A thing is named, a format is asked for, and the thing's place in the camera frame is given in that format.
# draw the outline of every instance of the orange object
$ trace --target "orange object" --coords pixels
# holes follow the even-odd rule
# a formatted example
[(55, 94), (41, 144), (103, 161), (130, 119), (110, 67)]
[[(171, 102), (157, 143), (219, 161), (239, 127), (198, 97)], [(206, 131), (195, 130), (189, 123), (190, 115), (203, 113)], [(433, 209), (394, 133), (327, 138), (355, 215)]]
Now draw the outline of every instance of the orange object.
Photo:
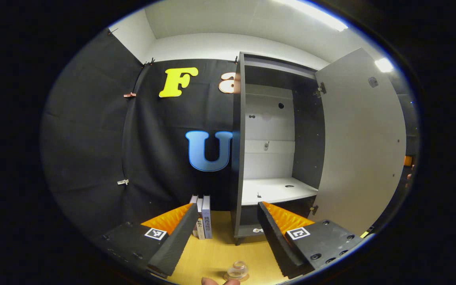
[(267, 202), (263, 202), (263, 204), (265, 205), (270, 215), (272, 215), (272, 218), (275, 220), (275, 223), (283, 235), (286, 234), (286, 231), (314, 224), (313, 221), (281, 207), (277, 207)]
[(412, 156), (405, 156), (404, 157), (404, 165), (405, 166), (411, 166), (411, 162), (413, 161), (413, 157)]
[(190, 209), (191, 205), (193, 205), (193, 203), (175, 208), (172, 211), (168, 211), (158, 215), (157, 217), (151, 218), (150, 220), (143, 222), (141, 225), (166, 231), (169, 235), (171, 235), (175, 230), (175, 227), (177, 227), (179, 222), (182, 220), (182, 217), (184, 217), (186, 212)]

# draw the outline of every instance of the ceiling light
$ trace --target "ceiling light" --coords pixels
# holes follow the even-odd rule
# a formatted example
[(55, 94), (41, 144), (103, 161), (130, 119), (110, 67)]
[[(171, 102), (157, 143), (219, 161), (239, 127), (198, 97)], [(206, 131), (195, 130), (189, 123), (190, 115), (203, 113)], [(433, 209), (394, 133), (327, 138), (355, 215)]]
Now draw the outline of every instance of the ceiling light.
[(348, 28), (348, 26), (344, 25), (344, 23), (342, 23), (341, 21), (337, 20), (336, 18), (332, 17), (331, 15), (328, 15), (324, 11), (321, 11), (320, 9), (313, 7), (311, 3), (302, 2), (301, 0), (274, 0), (274, 1), (284, 4), (284, 5), (288, 5), (290, 7), (297, 9), (298, 11), (306, 13), (307, 15), (311, 16), (312, 18), (315, 18), (316, 20), (318, 20), (338, 31), (342, 31), (342, 30)]
[(386, 57), (380, 60), (376, 60), (375, 63), (381, 72), (390, 72), (393, 70), (393, 65)]

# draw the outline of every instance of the yellow table surface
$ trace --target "yellow table surface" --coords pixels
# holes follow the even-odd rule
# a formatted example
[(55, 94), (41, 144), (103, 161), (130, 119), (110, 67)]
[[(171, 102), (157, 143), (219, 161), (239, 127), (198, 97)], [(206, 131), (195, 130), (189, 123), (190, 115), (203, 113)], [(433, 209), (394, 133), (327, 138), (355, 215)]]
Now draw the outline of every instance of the yellow table surface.
[(172, 276), (166, 280), (183, 285), (200, 285), (208, 277), (222, 285), (223, 274), (237, 260), (249, 268), (249, 279), (242, 285), (277, 284), (282, 276), (265, 235), (246, 238), (235, 246), (229, 211), (212, 211), (212, 239), (199, 240), (191, 235)]

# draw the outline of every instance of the open cabinet door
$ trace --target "open cabinet door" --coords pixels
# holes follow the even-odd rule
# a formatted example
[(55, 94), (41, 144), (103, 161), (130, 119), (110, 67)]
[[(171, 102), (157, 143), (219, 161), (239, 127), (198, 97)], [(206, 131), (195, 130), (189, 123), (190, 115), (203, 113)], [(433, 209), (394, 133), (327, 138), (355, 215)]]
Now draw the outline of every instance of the open cabinet door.
[(312, 220), (361, 235), (393, 196), (406, 151), (404, 116), (388, 76), (358, 49), (315, 74), (325, 114), (325, 158)]
[(239, 236), (242, 186), (244, 183), (244, 149), (246, 134), (246, 75), (244, 54), (239, 54), (234, 78), (233, 92), (233, 138), (232, 138), (232, 191), (230, 192), (230, 214), (234, 236)]

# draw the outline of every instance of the blue letter u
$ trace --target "blue letter u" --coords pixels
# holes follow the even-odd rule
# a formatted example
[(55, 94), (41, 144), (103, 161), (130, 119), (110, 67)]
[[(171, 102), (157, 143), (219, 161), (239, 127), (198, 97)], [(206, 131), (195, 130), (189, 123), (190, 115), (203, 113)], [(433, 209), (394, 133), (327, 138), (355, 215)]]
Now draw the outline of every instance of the blue letter u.
[(189, 131), (186, 138), (190, 141), (190, 163), (201, 171), (218, 171), (225, 168), (230, 160), (230, 140), (233, 137), (231, 132), (221, 131), (215, 135), (219, 139), (219, 158), (216, 161), (205, 159), (205, 140), (209, 137), (208, 132)]

